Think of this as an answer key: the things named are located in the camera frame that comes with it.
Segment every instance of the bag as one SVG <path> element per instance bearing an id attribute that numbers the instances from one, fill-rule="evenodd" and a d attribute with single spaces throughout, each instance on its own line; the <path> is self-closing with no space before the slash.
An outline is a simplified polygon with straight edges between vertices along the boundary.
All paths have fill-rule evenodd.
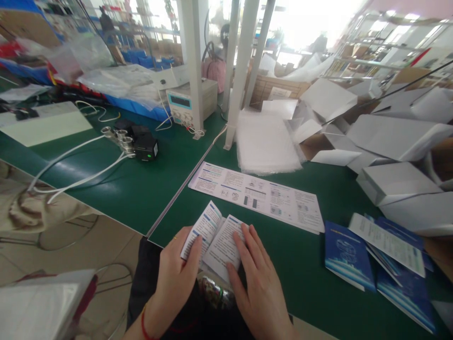
<path id="1" fill-rule="evenodd" d="M 227 63 L 214 53 L 214 43 L 212 41 L 209 42 L 208 45 L 206 45 L 203 58 L 201 59 L 201 76 L 217 82 L 218 94 L 222 93 L 224 90 L 226 69 Z"/>

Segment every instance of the hand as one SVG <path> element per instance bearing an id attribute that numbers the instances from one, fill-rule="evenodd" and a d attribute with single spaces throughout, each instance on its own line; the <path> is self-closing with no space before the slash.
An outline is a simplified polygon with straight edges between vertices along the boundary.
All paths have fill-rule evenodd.
<path id="1" fill-rule="evenodd" d="M 244 266 L 247 291 L 231 263 L 227 264 L 227 269 L 245 323 L 257 339 L 298 339 L 299 335 L 289 319 L 277 272 L 255 227 L 250 225 L 247 229 L 242 224 L 242 232 L 248 249 L 237 232 L 234 232 L 233 239 Z"/>
<path id="2" fill-rule="evenodd" d="M 155 339 L 170 327 L 187 302 L 197 278 L 202 238 L 197 237 L 193 243 L 187 263 L 180 256 L 191 229 L 182 228 L 160 253 L 157 288 L 147 303 L 144 321 L 148 335 Z"/>

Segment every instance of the person's right hand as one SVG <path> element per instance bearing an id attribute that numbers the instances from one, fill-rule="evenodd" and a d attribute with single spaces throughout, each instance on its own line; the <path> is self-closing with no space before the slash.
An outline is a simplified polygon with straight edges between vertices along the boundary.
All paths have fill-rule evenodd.
<path id="1" fill-rule="evenodd" d="M 236 303 L 245 323 L 257 339 L 298 339 L 291 324 L 285 297 L 277 272 L 264 249 L 253 225 L 249 229 L 242 224 L 245 244 L 234 232 L 233 239 L 239 249 L 247 278 L 247 291 L 235 267 L 227 264 L 228 275 L 236 297 Z"/>

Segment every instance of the digital display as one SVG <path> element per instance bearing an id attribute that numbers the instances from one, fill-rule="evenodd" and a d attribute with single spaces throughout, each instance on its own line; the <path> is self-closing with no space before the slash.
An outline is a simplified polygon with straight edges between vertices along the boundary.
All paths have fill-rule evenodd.
<path id="1" fill-rule="evenodd" d="M 181 97 L 175 97 L 175 96 L 170 95 L 170 100 L 174 104 L 179 104 L 179 105 L 183 105 L 185 107 L 190 108 L 190 100 L 188 100 L 188 99 L 184 99 L 184 98 L 181 98 Z"/>

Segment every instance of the green workbench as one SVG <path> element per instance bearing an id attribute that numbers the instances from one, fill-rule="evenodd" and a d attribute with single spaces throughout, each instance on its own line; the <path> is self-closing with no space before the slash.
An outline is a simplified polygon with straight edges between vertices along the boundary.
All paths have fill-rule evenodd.
<path id="1" fill-rule="evenodd" d="M 205 161 L 240 171 L 235 145 L 223 150 L 224 136 Z M 378 217 L 376 208 L 359 187 L 357 175 L 347 167 L 306 162 L 293 173 L 275 174 L 267 180 L 314 193 L 324 221 L 349 225 L 352 213 Z M 181 229 L 193 225 L 212 200 L 224 216 L 232 214 L 256 227 L 277 270 L 289 313 L 339 339 L 433 338 L 380 293 L 361 292 L 324 267 L 324 235 L 315 235 L 239 205 L 189 189 L 183 189 L 149 240 L 164 247 Z M 452 287 L 436 268 L 428 273 L 433 300 L 453 301 Z M 440 338 L 450 338 L 438 315 Z"/>
<path id="2" fill-rule="evenodd" d="M 146 125 L 159 141 L 156 161 L 126 159 L 99 178 L 66 191 L 75 199 L 101 213 L 146 235 L 160 213 L 167 206 L 181 184 L 204 155 L 212 140 L 221 131 L 225 121 L 220 111 L 214 112 L 205 122 L 206 135 L 194 140 L 182 126 L 155 132 L 159 122 L 138 114 L 106 106 L 102 119 L 115 117 Z M 113 126 L 114 121 L 101 123 L 98 116 L 90 116 L 92 130 L 80 132 L 47 143 L 27 148 L 0 132 L 0 160 L 35 176 L 48 161 L 63 152 L 101 135 L 101 128 Z M 66 187 L 95 174 L 113 163 L 121 151 L 118 146 L 102 138 L 63 159 L 43 174 L 41 180 L 52 187 Z"/>

